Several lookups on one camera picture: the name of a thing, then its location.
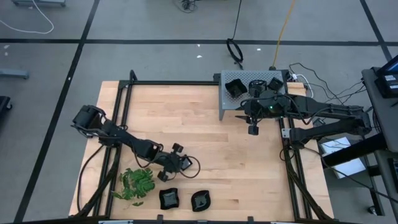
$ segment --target floor tile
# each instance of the floor tile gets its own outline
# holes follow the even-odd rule
[[[398,2],[395,0],[366,0],[377,27],[385,41],[398,41],[396,21]]]
[[[39,9],[53,22],[54,30],[49,34],[26,34],[11,30],[0,24],[0,38],[32,39],[80,39],[94,0],[67,0],[67,6],[38,4]],[[0,1],[0,20],[16,29],[47,32],[49,22],[33,4],[15,6],[11,0]]]
[[[178,0],[102,0],[90,39],[227,39],[233,34],[238,0],[197,1],[184,13]]]
[[[243,1],[236,39],[277,40],[292,1]],[[375,41],[359,1],[297,0],[282,40]]]
[[[392,57],[398,55],[398,47],[388,47],[388,50],[390,51]]]
[[[0,129],[0,223],[5,223],[14,221],[76,45],[11,44],[8,56],[0,51],[0,68],[30,72],[28,80],[0,78],[0,95],[13,102]]]

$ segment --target white cable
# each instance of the white cable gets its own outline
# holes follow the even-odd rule
[[[305,81],[307,82],[307,85],[308,85],[309,89],[311,90],[311,98],[313,98],[313,91],[312,91],[312,88],[311,88],[310,83],[308,82],[307,78],[305,78],[305,76],[303,76],[303,75],[301,75],[301,74],[295,74],[295,75],[298,76],[298,77],[303,77],[303,78],[305,79]]]
[[[6,27],[8,27],[8,28],[10,28],[12,30],[15,30],[15,31],[19,31],[19,32],[25,32],[25,33],[30,33],[30,34],[49,34],[49,33],[51,33],[54,30],[54,24],[52,24],[51,20],[48,19],[47,16],[45,16],[45,14],[39,9],[39,7],[37,7],[35,0],[32,0],[32,2],[35,5],[36,9],[41,13],[41,15],[43,15],[45,17],[45,19],[51,24],[51,29],[49,31],[47,31],[47,32],[38,32],[38,31],[20,30],[20,29],[16,29],[16,28],[13,28],[13,27],[9,26],[5,22],[3,22],[1,19],[0,19],[0,22],[2,24],[4,24]]]

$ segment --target yellow cable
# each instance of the yellow cable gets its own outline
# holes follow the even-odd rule
[[[278,43],[277,43],[277,45],[276,45],[276,51],[275,51],[274,62],[272,63],[272,66],[273,66],[273,67],[275,67],[276,58],[278,57],[278,50],[279,50],[280,39],[282,38],[282,35],[283,35],[283,33],[284,33],[285,26],[286,26],[286,24],[287,24],[287,21],[289,20],[289,16],[290,16],[290,14],[292,13],[292,10],[293,10],[293,7],[294,7],[294,3],[295,3],[295,0],[292,0],[292,4],[290,5],[289,12],[287,13],[284,26],[282,27],[282,30],[280,31],[280,34],[279,34]]]

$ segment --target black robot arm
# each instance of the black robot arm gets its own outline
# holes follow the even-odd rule
[[[257,123],[263,118],[294,118],[309,124],[315,117],[339,119],[339,121],[316,128],[283,129],[282,137],[289,138],[290,144],[298,148],[311,139],[321,138],[339,133],[367,134],[371,131],[369,115],[361,106],[343,106],[329,103],[319,103],[306,96],[291,94],[281,95],[275,91],[266,90],[259,98],[242,101],[249,126],[249,134],[257,135]]]
[[[192,165],[188,156],[177,154],[183,150],[179,144],[174,143],[172,152],[163,152],[163,145],[134,137],[124,127],[117,126],[107,119],[105,112],[95,106],[83,106],[73,119],[72,127],[88,138],[98,136],[99,143],[105,146],[116,147],[125,144],[131,148],[135,156],[148,164],[156,163],[163,166],[164,169],[159,172],[158,178],[164,182],[168,180],[166,172],[179,173]]]

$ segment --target black floor stripe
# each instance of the black floor stripe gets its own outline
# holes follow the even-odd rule
[[[397,47],[398,46],[398,42],[386,42],[387,46],[391,46],[391,47]]]
[[[80,39],[0,39],[3,44],[79,44]]]
[[[83,31],[83,34],[81,35],[81,39],[79,41],[79,45],[77,47],[75,56],[72,60],[72,64],[70,65],[68,76],[66,77],[65,83],[63,84],[60,98],[58,99],[57,105],[55,107],[55,111],[52,116],[47,133],[45,134],[43,145],[40,149],[39,156],[37,157],[32,174],[30,175],[30,179],[29,179],[27,187],[25,189],[24,196],[22,197],[21,203],[19,204],[19,208],[16,213],[14,222],[19,223],[19,222],[22,222],[24,219],[27,207],[29,205],[30,198],[32,197],[34,188],[36,186],[37,179],[39,178],[39,174],[42,169],[45,157],[47,155],[47,151],[49,150],[50,142],[51,142],[52,136],[54,134],[55,127],[57,126],[58,119],[60,117],[63,104],[67,97],[67,93],[68,93],[70,84],[72,82],[73,75],[75,74],[75,70],[76,70],[76,67],[78,65],[78,62],[79,62],[79,59],[81,56],[81,51],[83,50],[83,46],[85,44],[85,40],[87,39],[88,31],[90,30],[90,27],[93,22],[94,15],[98,8],[99,2],[100,2],[100,0],[95,0],[93,7],[91,8],[90,15],[88,17],[85,29]]]
[[[241,45],[276,45],[277,40],[235,40]],[[78,39],[0,39],[4,44],[79,44]],[[85,44],[226,44],[226,40],[116,40],[86,39]],[[317,40],[283,40],[281,45],[297,46],[378,46],[377,41],[317,41]],[[387,45],[398,45],[388,42]]]
[[[390,51],[388,51],[387,45],[386,45],[386,43],[385,43],[385,41],[383,39],[383,36],[380,33],[379,28],[377,27],[376,21],[374,20],[374,18],[372,16],[372,13],[371,13],[371,11],[369,9],[369,6],[368,6],[368,4],[366,4],[365,0],[360,0],[360,1],[361,1],[361,5],[363,7],[363,10],[365,11],[366,17],[368,18],[369,23],[371,24],[373,32],[376,35],[377,40],[380,43],[381,49],[382,49],[382,51],[384,53],[384,56],[386,57],[387,61],[390,61],[392,59]]]
[[[241,45],[276,45],[277,40],[235,40]],[[87,44],[226,44],[226,40],[111,40],[88,39]],[[312,41],[312,40],[283,40],[281,45],[301,46],[378,46],[374,42],[357,41]]]

